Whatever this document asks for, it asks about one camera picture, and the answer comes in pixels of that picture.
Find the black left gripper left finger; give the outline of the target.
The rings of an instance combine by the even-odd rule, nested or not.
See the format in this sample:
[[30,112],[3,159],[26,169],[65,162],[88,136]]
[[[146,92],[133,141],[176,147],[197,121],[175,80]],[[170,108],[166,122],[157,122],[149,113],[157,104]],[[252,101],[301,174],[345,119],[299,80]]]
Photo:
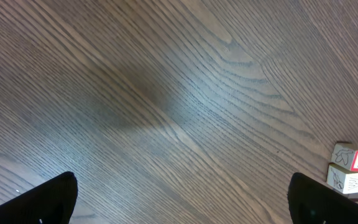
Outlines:
[[74,173],[64,172],[0,205],[0,223],[68,224],[77,196]]

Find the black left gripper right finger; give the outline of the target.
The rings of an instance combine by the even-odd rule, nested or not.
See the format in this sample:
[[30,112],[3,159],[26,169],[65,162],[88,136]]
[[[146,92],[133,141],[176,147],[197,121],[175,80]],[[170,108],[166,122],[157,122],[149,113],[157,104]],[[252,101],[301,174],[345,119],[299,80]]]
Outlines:
[[358,224],[358,204],[300,172],[292,175],[287,198],[293,224]]

